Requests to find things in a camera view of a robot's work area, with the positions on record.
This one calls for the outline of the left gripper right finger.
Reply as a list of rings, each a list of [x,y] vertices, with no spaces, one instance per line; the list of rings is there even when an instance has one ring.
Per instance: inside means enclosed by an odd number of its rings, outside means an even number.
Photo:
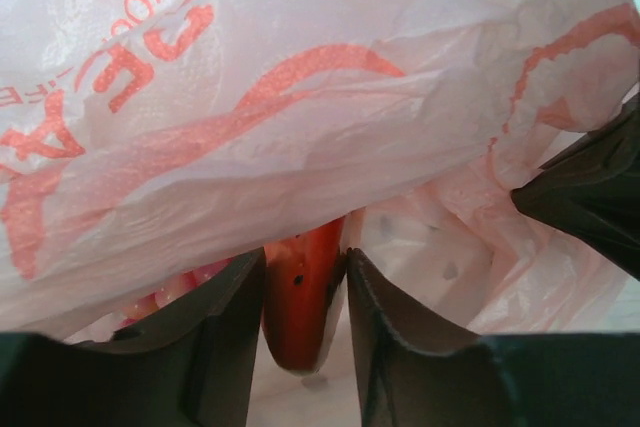
[[[477,335],[346,257],[365,426],[635,426],[635,333]]]

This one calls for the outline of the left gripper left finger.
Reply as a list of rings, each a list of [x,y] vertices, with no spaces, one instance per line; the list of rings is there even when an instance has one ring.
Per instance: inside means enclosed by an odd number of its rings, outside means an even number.
[[[108,342],[1,336],[4,426],[243,426],[263,300],[263,250]]]

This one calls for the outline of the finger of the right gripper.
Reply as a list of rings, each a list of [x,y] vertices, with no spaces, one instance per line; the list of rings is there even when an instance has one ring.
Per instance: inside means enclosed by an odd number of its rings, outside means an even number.
[[[523,215],[576,237],[639,278],[639,96],[511,192]]]

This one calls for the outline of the watermelon slice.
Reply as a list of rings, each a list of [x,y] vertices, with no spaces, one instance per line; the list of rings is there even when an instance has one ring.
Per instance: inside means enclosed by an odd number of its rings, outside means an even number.
[[[262,330],[282,369],[298,376],[326,360],[342,309],[345,219],[271,242],[266,255]]]

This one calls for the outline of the pink plastic bag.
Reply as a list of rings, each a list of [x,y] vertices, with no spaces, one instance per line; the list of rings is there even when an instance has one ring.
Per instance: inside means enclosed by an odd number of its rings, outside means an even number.
[[[634,0],[1,0],[1,336],[108,342],[170,277],[340,217],[345,264],[474,334],[599,333],[634,278],[511,192],[638,83]],[[265,273],[243,426],[365,426],[347,267],[308,376]]]

